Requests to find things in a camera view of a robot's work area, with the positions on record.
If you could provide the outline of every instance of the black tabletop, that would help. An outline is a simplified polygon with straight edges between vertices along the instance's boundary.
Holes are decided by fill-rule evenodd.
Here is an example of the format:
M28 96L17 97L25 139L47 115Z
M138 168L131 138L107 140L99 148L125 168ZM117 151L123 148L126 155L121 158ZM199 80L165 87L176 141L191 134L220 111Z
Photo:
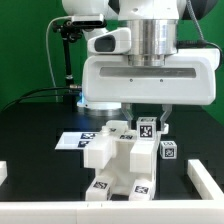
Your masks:
M158 116L135 105L136 114ZM69 105L21 103L0 115L0 161L7 161L8 178L0 187L0 201L78 201L94 178L94 170L83 167L83 153L55 151L64 131L100 131L108 120L73 112ZM200 198L187 176L187 160L200 159L224 190L224 127L200 107L176 106L164 140L178 146L176 160L158 156L156 199Z

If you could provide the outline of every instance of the metal cylinder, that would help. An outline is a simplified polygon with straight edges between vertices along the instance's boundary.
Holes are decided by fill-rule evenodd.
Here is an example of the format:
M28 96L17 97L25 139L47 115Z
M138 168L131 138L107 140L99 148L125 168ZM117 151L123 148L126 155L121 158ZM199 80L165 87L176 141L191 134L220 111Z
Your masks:
M131 30L131 66L163 66L165 55L177 52L177 20L132 20L122 26Z

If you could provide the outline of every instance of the cable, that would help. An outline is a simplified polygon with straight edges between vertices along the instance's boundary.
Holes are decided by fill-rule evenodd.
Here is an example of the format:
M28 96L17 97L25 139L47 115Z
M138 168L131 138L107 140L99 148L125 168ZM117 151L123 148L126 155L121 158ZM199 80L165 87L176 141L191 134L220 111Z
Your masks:
M70 95L73 96L79 96L79 93L70 93ZM6 104L3 109L0 111L2 113L4 110L6 110L8 107L10 107L12 104L19 103L22 100L28 100L28 99L33 99L33 98L43 98L43 97L59 97L59 96L64 96L64 94L53 94L53 95L41 95L41 96L26 96L26 97L20 97L16 100L11 101L10 103Z
M178 41L177 42L177 48L178 49L185 49L185 48L205 48L207 46L215 47L220 52L219 66L216 69L216 70L218 70L222 66L224 56L223 56L222 49L217 44L208 42L206 40L198 40L198 41L184 40L184 41Z
M50 50L49 50L50 28L51 28L51 25L58 20L66 20L66 19L71 19L71 18L72 18L71 16L64 16L64 17L58 17L58 18L51 20L51 22L48 24L47 31L46 31L46 51L47 51L48 66L49 66L49 70L50 70L50 74L51 74L52 84L55 88L56 88L56 82L55 82L54 72L52 69L51 56L50 56Z
M26 96L32 95L34 93L39 93L39 92L44 92L44 91L66 90L66 89L69 90L70 87L50 87L50 88L35 89L35 90L32 90L30 92L23 94L21 97L26 97Z
M194 23L194 25L196 27L196 30L197 30L198 35L199 35L199 38L201 40L204 40L205 38L204 38L203 32L201 30L201 27L200 27L200 25L198 23L198 20L197 20L197 18L195 16L194 9L193 9L192 4L191 4L191 0L187 0L187 9L188 9L188 12L190 14L191 20L193 21L193 23Z
M222 66L222 63L223 63L223 51L222 51L221 47L219 47L217 44L210 43L210 42L207 42L207 46L215 47L215 48L217 48L219 50L219 52L220 52L220 59L219 59L219 66L217 68L217 69L219 69Z

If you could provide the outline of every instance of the green backdrop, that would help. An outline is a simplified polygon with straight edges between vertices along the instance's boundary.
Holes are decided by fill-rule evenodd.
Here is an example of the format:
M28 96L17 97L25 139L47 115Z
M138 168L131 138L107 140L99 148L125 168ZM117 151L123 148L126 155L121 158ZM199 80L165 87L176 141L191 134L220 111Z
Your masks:
M48 23L65 16L61 0L1 0L0 1L0 108L23 93L51 87L45 50ZM224 48L224 1L200 21L205 38ZM116 22L109 23L110 29ZM191 21L180 21L178 39L196 39ZM64 58L59 34L50 33L50 52L58 86L64 85ZM71 46L75 81L81 83L82 67L86 58L84 40ZM224 66L216 73L217 99L204 107L224 124Z

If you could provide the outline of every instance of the black cable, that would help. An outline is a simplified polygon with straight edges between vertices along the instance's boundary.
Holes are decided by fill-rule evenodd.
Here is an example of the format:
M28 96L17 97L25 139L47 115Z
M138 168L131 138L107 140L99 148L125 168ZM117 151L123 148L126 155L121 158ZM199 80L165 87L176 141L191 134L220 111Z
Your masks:
M220 59L219 59L219 66L217 68L217 69L219 69L223 64L223 51L222 51L221 47L219 47L217 44L214 44L214 43L211 43L211 42L207 42L207 46L215 47L219 50Z
M26 96L30 96L34 93L39 93L39 92L45 92L45 91L53 91L53 90L69 90L70 87L49 87L49 88L41 88L41 89L35 89L32 91L29 91L25 94L23 94L21 97L26 97Z
M192 41L192 40L184 40L184 41L178 41L177 42L177 48L178 49L186 49L186 48L205 48L207 46L215 47L219 50L220 52L220 58L219 58L219 66L216 70L218 70L223 63L223 51L222 49L214 43L207 42L206 40L197 40L197 41Z
M73 93L70 93L70 95L72 96L79 96L80 92L73 92ZM34 99L34 98L44 98L44 97L56 97L56 96L64 96L64 94L53 94L53 95L40 95L40 96L23 96L23 97L20 97L16 100L13 100L11 101L10 103L6 104L3 109L0 111L0 113L2 113L4 110L6 110L8 107L10 107L12 104L15 104L15 103L19 103L21 102L22 100L28 100L28 99Z

